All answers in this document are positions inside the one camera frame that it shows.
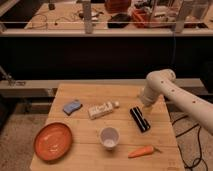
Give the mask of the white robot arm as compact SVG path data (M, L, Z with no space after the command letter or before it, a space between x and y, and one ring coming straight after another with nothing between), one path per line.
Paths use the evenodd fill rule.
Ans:
M171 69L150 72L139 95L143 105L152 106L160 95L164 95L213 135L213 104L178 87L175 79L175 72Z

